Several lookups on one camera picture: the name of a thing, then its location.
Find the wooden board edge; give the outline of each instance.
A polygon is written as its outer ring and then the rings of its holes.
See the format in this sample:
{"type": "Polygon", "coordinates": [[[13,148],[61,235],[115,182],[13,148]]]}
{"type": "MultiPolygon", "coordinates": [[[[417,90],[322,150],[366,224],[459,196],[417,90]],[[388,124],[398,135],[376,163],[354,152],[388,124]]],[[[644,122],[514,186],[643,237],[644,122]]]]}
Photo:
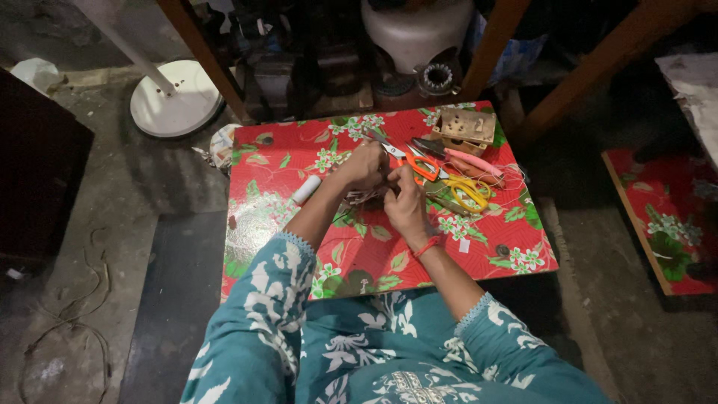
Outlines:
{"type": "Polygon", "coordinates": [[[671,284],[668,282],[666,277],[663,275],[663,270],[661,269],[661,266],[658,264],[658,260],[656,259],[656,256],[653,255],[653,250],[651,249],[651,245],[648,243],[648,239],[646,239],[645,235],[643,234],[643,230],[641,229],[640,224],[638,223],[638,217],[635,215],[635,212],[633,211],[633,207],[630,205],[630,201],[628,200],[628,197],[626,196],[626,193],[623,190],[623,186],[621,185],[621,181],[618,177],[618,174],[616,173],[616,170],[613,168],[611,159],[608,157],[608,154],[606,152],[601,152],[601,158],[603,159],[604,164],[606,164],[608,173],[611,175],[611,180],[613,180],[613,185],[615,186],[616,191],[618,191],[618,196],[621,198],[621,202],[623,203],[623,207],[626,209],[626,213],[628,213],[628,218],[630,219],[630,222],[633,225],[633,229],[635,230],[635,233],[638,235],[638,239],[640,240],[640,245],[643,247],[643,250],[645,251],[645,255],[648,257],[648,261],[651,263],[653,272],[656,274],[656,277],[658,278],[658,283],[661,284],[661,289],[663,290],[663,294],[666,296],[672,296],[674,293],[673,293],[673,290],[671,289],[671,284]]]}

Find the red floral board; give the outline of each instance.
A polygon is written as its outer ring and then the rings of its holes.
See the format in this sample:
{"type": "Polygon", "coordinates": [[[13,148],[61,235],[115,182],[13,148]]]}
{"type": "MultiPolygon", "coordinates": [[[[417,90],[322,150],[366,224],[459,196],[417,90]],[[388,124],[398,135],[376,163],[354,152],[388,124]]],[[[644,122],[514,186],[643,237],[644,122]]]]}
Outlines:
{"type": "Polygon", "coordinates": [[[609,150],[603,159],[663,293],[718,291],[718,177],[711,164],[688,155],[638,164],[631,150],[609,150]]]}
{"type": "MultiPolygon", "coordinates": [[[[455,107],[493,112],[487,101],[455,107]]],[[[324,178],[333,162],[359,145],[365,129],[376,130],[404,150],[404,142],[427,136],[436,120],[431,108],[237,128],[222,298],[258,249],[299,211],[290,199],[292,193],[311,174],[324,178]]],[[[518,177],[516,159],[499,125],[493,147],[482,158],[502,167],[507,177],[518,177]]],[[[396,159],[390,159],[396,167],[396,159]]],[[[441,244],[476,280],[558,268],[525,184],[519,177],[509,180],[506,188],[511,189],[495,190],[488,208],[471,218],[427,203],[441,244]],[[460,252],[462,244],[466,252],[460,252]],[[501,245],[508,249],[497,249],[501,245]]],[[[443,193],[450,198],[446,190],[443,193]]],[[[354,209],[347,216],[336,215],[335,220],[317,252],[310,299],[432,285],[382,210],[354,209]]]]}

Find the red thread bracelet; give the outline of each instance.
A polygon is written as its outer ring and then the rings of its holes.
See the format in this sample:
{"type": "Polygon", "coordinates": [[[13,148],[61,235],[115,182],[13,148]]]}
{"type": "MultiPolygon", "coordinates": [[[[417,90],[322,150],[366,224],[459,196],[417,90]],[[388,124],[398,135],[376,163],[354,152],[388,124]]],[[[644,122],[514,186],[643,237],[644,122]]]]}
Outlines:
{"type": "Polygon", "coordinates": [[[437,245],[438,243],[439,243],[439,237],[433,236],[431,239],[429,239],[429,242],[427,242],[425,246],[423,246],[419,251],[414,253],[414,258],[419,258],[419,255],[425,253],[428,249],[432,248],[433,246],[437,245]]]}

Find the teal printed kurta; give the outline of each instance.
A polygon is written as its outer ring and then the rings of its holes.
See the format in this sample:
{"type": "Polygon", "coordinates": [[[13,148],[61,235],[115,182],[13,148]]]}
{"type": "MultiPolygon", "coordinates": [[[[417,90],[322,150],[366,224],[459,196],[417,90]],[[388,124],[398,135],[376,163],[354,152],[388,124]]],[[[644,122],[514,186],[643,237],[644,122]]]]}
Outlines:
{"type": "Polygon", "coordinates": [[[459,324],[435,288],[308,303],[314,265],[293,234],[257,253],[182,403],[610,403],[489,293],[459,324]]]}

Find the sticker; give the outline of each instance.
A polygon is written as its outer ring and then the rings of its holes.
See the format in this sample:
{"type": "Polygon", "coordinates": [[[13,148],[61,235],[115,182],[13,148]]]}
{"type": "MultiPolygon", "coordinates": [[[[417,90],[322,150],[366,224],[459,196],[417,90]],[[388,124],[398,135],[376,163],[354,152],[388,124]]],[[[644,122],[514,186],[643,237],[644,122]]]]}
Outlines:
{"type": "Polygon", "coordinates": [[[469,239],[461,239],[459,244],[459,252],[469,252],[469,245],[471,244],[471,240],[469,239]]]}

